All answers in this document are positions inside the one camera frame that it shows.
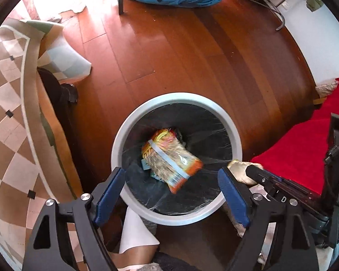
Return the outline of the white round trash bin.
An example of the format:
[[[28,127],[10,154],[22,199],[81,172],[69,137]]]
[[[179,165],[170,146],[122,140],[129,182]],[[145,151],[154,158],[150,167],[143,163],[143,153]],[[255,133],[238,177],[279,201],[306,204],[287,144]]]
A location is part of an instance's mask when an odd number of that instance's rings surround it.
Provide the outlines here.
[[[203,220],[224,204],[217,173],[242,159],[238,130],[216,102],[186,92],[137,107],[117,132],[112,167],[125,170],[121,198],[140,217],[165,226]]]

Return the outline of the blue red milk carton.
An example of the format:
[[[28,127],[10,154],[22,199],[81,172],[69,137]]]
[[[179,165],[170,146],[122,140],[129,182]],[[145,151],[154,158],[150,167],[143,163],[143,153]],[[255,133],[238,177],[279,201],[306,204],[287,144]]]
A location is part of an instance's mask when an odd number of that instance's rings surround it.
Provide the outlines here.
[[[151,178],[156,179],[160,182],[164,182],[163,179],[161,179],[160,177],[158,177],[158,175],[156,175],[156,173],[154,173],[151,167],[146,163],[145,159],[141,160],[141,165],[142,165],[143,170],[148,172]]]

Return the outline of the brown checkered tablecloth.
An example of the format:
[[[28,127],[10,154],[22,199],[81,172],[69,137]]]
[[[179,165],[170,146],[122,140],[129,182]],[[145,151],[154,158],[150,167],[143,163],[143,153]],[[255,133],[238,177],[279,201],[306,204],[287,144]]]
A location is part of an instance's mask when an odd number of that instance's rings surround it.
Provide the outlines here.
[[[37,70],[73,83],[91,66],[57,23],[8,18],[0,27],[0,253],[11,270],[22,268],[45,201],[67,202],[82,193],[69,138]]]

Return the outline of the yellow sponge packet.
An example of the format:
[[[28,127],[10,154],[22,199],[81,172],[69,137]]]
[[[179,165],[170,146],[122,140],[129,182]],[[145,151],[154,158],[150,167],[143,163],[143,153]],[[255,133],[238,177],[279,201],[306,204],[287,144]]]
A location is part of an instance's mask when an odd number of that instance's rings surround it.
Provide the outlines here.
[[[232,160],[230,163],[228,163],[227,168],[230,170],[232,175],[234,175],[235,179],[238,182],[241,182],[248,186],[255,186],[258,183],[255,182],[250,177],[248,177],[246,174],[246,169],[250,165],[254,165],[260,169],[263,169],[263,166],[260,163],[251,163],[251,162],[239,161],[239,160]]]

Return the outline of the red blanket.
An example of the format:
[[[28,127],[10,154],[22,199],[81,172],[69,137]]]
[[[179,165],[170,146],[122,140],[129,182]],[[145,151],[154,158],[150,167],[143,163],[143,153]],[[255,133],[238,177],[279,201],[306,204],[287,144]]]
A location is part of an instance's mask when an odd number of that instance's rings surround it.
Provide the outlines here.
[[[339,115],[339,78],[336,80],[335,90],[309,120],[294,125],[276,144],[251,162],[260,163],[265,170],[321,194],[331,114]]]

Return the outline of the orange yellow noodle snack bag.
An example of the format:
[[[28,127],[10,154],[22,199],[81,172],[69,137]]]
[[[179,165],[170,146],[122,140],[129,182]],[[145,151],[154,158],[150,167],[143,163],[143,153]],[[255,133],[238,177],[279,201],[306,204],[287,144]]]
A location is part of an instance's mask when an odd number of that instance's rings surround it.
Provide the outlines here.
[[[203,167],[202,161],[182,145],[171,128],[156,131],[143,145],[141,153],[172,194],[177,193]]]

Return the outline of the grey fuzzy slipper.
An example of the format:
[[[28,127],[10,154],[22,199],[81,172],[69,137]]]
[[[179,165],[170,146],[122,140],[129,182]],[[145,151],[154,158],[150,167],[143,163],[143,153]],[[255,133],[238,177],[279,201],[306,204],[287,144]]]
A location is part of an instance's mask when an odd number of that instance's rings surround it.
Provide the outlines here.
[[[121,270],[148,270],[148,271],[200,271],[186,261],[172,257],[162,252],[156,252],[153,261],[147,264],[137,264],[121,268]]]

